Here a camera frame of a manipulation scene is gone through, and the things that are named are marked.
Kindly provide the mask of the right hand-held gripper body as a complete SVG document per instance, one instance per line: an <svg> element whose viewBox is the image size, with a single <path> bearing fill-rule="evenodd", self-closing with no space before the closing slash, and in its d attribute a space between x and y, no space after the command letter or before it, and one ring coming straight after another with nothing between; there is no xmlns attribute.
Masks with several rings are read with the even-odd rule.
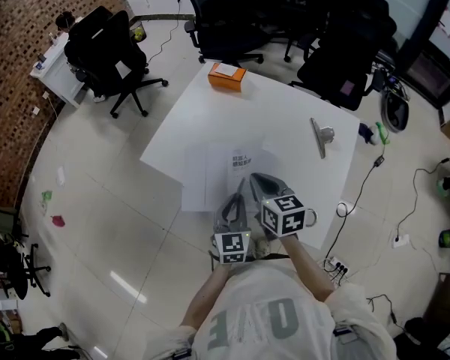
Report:
<svg viewBox="0 0 450 360"><path fill-rule="evenodd" d="M259 223L277 237L296 234L305 227L305 207L296 195L256 201Z"/></svg>

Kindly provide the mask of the black mesh waste bin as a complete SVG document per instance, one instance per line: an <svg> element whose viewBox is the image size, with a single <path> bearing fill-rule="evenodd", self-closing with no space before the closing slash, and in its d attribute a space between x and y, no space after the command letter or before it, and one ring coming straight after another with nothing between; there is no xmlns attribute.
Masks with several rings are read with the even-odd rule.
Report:
<svg viewBox="0 0 450 360"><path fill-rule="evenodd" d="M130 25L129 34L132 41L139 43L144 41L147 37L146 30L143 27L143 22L138 20Z"/></svg>

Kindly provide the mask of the orange box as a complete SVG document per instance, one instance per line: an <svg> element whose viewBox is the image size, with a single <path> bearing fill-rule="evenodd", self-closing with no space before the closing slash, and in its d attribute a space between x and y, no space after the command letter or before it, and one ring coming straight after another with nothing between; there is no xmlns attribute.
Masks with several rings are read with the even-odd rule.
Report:
<svg viewBox="0 0 450 360"><path fill-rule="evenodd" d="M224 63L214 63L208 72L208 82L215 88L241 92L246 71L246 69L241 67Z"/></svg>

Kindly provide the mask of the dark blue cloth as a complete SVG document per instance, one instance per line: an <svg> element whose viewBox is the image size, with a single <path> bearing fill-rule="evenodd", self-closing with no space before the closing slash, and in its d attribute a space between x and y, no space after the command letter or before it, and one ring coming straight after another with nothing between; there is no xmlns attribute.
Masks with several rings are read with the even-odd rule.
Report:
<svg viewBox="0 0 450 360"><path fill-rule="evenodd" d="M358 127L358 135L361 136L367 144L376 145L374 132L366 124L361 123Z"/></svg>

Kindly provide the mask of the grey hard-shell case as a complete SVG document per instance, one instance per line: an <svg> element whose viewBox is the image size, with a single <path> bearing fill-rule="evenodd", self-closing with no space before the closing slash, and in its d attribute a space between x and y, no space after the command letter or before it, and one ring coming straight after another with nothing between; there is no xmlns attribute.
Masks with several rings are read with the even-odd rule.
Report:
<svg viewBox="0 0 450 360"><path fill-rule="evenodd" d="M386 128L398 134L408 125L410 108L401 94L386 89L382 93L381 116Z"/></svg>

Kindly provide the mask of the silver metal bracket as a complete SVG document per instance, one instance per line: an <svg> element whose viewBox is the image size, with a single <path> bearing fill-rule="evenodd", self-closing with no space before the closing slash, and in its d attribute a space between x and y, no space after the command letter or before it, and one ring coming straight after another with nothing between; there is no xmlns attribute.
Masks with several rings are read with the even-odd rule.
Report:
<svg viewBox="0 0 450 360"><path fill-rule="evenodd" d="M335 138L335 130L332 127L320 127L314 118L310 118L310 123L319 149L319 155L322 159L325 159L326 144L333 142Z"/></svg>

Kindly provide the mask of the person's right forearm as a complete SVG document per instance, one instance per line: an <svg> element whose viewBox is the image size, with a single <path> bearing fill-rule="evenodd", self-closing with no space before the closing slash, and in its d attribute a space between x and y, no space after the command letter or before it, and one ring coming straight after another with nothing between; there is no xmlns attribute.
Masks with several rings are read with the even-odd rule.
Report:
<svg viewBox="0 0 450 360"><path fill-rule="evenodd" d="M335 291L335 286L329 276L313 260L296 235L284 236L280 241L301 282L316 300L325 302Z"/></svg>

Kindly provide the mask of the green wrapper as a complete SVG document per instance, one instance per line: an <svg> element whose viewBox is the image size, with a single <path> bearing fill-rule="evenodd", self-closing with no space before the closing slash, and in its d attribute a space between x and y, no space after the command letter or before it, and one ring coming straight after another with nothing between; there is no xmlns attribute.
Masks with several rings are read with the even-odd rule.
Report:
<svg viewBox="0 0 450 360"><path fill-rule="evenodd" d="M47 214L47 208L52 199L52 196L53 192L51 190L45 190L44 192L41 193L39 205L42 215Z"/></svg>

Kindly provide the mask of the small white desk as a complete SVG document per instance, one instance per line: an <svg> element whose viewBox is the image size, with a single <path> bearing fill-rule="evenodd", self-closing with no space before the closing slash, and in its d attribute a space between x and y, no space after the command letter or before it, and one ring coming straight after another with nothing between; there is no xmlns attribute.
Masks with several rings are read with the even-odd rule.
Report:
<svg viewBox="0 0 450 360"><path fill-rule="evenodd" d="M43 54L44 61L36 61L29 74L39 80L65 103L79 108L86 90L72 72L65 55L68 33L60 34L55 43Z"/></svg>

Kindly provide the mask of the white paper sheets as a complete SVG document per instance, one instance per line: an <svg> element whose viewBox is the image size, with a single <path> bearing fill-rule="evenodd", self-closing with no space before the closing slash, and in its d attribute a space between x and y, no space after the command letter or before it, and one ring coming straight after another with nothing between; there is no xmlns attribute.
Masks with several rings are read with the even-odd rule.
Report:
<svg viewBox="0 0 450 360"><path fill-rule="evenodd" d="M246 209L255 211L250 175L274 174L278 167L278 157L265 150L260 139L241 145L229 142L192 145L184 152L181 210L215 212L244 182L241 193Z"/></svg>

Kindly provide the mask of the white table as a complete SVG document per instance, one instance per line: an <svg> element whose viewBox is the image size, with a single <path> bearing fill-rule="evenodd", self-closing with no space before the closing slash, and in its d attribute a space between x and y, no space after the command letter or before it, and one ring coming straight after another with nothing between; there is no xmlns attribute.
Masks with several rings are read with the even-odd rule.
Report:
<svg viewBox="0 0 450 360"><path fill-rule="evenodd" d="M182 184L185 150L200 143L241 145L261 140L278 157L277 172L318 221L299 235L320 249L341 198L358 137L359 120L342 109L282 82L246 72L241 92L214 88L202 66L145 148L140 160ZM334 129L320 157L311 126Z"/></svg>

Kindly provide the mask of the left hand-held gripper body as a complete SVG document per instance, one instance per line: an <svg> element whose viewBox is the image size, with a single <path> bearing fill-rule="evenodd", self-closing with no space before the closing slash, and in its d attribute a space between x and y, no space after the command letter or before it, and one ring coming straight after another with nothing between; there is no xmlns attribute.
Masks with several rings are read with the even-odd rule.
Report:
<svg viewBox="0 0 450 360"><path fill-rule="evenodd" d="M248 221L215 220L213 242L217 261L223 265L244 263L247 260L251 229Z"/></svg>

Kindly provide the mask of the person's left forearm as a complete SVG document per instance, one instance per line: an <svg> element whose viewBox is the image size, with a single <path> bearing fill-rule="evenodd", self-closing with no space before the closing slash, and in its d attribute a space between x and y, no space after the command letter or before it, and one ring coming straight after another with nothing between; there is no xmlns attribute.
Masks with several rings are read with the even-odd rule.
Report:
<svg viewBox="0 0 450 360"><path fill-rule="evenodd" d="M224 289L229 275L229 265L220 264L214 269L206 282L192 298L181 321L181 326L192 327L196 330L200 328L214 307L218 296Z"/></svg>

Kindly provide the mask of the white power strip with plugs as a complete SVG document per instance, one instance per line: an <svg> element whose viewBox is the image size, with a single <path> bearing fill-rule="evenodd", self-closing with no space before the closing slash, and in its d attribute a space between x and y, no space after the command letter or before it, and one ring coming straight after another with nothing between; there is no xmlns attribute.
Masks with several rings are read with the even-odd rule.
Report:
<svg viewBox="0 0 450 360"><path fill-rule="evenodd" d="M332 277L334 277L335 275L337 275L338 277L345 277L350 270L350 267L343 260L337 258L336 256L331 256L324 259L322 262L322 268L326 274Z"/></svg>

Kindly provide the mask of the green white plush toy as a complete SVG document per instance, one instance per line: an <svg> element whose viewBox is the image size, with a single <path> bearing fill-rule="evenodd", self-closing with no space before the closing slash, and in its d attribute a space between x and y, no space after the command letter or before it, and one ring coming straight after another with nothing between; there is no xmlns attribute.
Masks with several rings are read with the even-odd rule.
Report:
<svg viewBox="0 0 450 360"><path fill-rule="evenodd" d="M376 129L377 129L378 136L379 136L381 143L384 146L388 145L390 143L389 130L386 128L386 126L384 124L382 124L379 121L377 121L375 123L375 125L376 125Z"/></svg>

